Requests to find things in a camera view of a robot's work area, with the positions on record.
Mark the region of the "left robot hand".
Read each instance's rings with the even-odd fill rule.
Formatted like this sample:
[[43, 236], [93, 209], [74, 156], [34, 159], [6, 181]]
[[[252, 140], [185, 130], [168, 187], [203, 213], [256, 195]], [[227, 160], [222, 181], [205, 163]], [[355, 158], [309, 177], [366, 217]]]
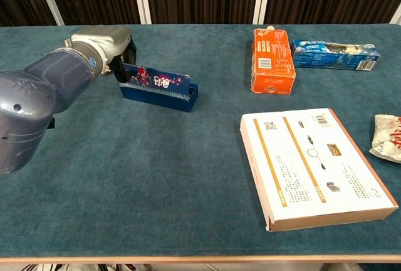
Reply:
[[123, 64], [133, 65], [137, 57], [137, 47], [129, 28], [87, 26], [71, 36], [71, 47], [89, 61], [94, 77], [108, 69], [118, 82], [129, 81], [131, 73]]

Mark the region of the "blue cookie package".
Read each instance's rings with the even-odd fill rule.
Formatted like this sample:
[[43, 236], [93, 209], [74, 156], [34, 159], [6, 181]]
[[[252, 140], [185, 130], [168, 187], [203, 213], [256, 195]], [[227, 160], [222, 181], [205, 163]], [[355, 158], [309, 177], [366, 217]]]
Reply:
[[371, 71], [380, 54], [375, 45], [350, 45], [327, 41], [293, 40], [290, 44], [293, 63], [300, 68], [329, 68]]

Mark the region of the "white red-edged booklet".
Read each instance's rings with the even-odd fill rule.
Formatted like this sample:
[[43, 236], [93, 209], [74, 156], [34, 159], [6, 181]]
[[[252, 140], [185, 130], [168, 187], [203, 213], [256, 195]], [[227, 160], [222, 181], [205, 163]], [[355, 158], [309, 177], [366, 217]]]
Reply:
[[398, 204], [332, 109], [244, 114], [267, 231], [383, 220]]

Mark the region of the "blue glasses case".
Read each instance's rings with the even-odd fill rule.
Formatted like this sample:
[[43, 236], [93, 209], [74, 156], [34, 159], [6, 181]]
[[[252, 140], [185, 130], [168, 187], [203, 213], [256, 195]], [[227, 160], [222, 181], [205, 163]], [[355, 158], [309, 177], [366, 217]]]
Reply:
[[120, 84], [124, 98], [170, 109], [190, 112], [198, 98], [198, 85], [190, 76], [163, 70], [124, 64], [132, 76]]

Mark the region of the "orange carton box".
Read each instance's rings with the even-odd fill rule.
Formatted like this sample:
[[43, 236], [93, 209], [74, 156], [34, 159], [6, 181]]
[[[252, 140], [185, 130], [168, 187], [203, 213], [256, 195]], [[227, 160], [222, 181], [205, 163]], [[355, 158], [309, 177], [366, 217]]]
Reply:
[[251, 91], [290, 95], [296, 78], [287, 32], [257, 28], [252, 44]]

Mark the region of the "blue felt table cloth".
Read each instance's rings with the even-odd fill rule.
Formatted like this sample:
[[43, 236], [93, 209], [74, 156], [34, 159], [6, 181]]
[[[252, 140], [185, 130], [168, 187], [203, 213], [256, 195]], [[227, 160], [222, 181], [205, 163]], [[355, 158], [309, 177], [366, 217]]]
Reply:
[[300, 69], [291, 95], [250, 91], [252, 25], [133, 25], [137, 61], [186, 73], [191, 112], [125, 100], [97, 78], [24, 168], [0, 176], [3, 260], [401, 261], [401, 164], [367, 159], [399, 204], [382, 221], [269, 233], [239, 133], [253, 112], [334, 110], [364, 154], [401, 115], [401, 26], [286, 25], [290, 39], [372, 43], [370, 72]]

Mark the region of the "crumpled white orange snack bag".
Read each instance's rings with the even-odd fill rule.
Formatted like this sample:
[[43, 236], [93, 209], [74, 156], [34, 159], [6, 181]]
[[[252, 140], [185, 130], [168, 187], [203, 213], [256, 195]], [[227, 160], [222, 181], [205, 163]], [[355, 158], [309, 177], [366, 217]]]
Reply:
[[401, 164], [401, 116], [377, 114], [370, 154]]

